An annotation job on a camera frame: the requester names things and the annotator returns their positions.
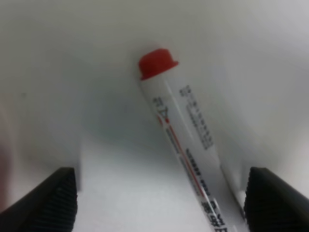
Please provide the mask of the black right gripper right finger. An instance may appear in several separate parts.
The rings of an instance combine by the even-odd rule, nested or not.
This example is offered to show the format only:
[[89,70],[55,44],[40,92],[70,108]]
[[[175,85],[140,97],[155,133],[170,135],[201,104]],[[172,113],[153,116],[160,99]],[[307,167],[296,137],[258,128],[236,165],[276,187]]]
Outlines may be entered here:
[[244,214],[251,232],[307,232],[309,200],[267,168],[250,169]]

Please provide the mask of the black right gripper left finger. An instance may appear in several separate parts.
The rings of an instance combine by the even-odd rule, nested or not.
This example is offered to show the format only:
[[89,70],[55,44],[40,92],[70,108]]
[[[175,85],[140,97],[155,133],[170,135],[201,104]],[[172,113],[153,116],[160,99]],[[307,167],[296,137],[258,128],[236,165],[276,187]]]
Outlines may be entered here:
[[71,232],[77,210],[74,168],[62,167],[0,214],[0,230]]

